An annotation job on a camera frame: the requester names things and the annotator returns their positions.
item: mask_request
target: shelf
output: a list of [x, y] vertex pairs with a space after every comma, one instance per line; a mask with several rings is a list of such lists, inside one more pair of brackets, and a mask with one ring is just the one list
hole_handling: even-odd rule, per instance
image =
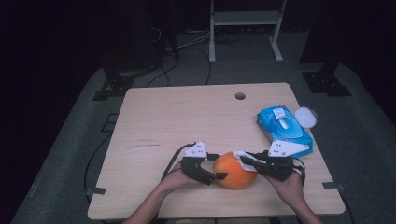
[[276, 24], [278, 10], [215, 12], [214, 25]]

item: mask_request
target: white metal frame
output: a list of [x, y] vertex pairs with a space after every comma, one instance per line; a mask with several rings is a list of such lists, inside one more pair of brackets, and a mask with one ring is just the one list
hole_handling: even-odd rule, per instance
[[277, 46], [280, 25], [283, 20], [287, 0], [282, 0], [280, 10], [270, 11], [221, 11], [215, 12], [215, 0], [210, 1], [210, 40], [209, 61], [216, 61], [215, 50], [215, 26], [217, 25], [262, 25], [274, 24], [276, 26], [274, 36], [269, 37], [271, 48], [278, 63], [283, 62], [283, 57]]

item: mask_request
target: person's left arm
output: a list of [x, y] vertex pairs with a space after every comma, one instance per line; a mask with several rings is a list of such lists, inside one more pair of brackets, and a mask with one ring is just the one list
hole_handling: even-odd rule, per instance
[[181, 189], [189, 184], [199, 183], [186, 177], [180, 170], [178, 162], [172, 171], [148, 195], [145, 201], [134, 211], [123, 224], [148, 224], [160, 211], [163, 200], [175, 189]]

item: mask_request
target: human arm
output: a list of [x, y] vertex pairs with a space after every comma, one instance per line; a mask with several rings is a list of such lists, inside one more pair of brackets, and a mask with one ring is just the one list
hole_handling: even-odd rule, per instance
[[178, 162], [172, 171], [154, 188], [145, 201], [122, 223], [123, 224], [148, 224], [160, 211], [166, 196], [176, 189], [184, 188], [199, 182], [186, 177], [180, 169]]
[[297, 172], [293, 171], [291, 176], [283, 182], [270, 176], [264, 175], [264, 178], [270, 182], [279, 198], [295, 212], [304, 224], [323, 223], [306, 203], [301, 176]]

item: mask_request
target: person's right arm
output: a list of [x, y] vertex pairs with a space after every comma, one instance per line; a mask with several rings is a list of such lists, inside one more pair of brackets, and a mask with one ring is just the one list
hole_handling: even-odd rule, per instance
[[265, 175], [264, 178], [270, 182], [279, 198], [295, 212], [304, 224], [323, 223], [306, 203], [301, 177], [297, 172], [293, 171], [285, 181], [279, 181]]

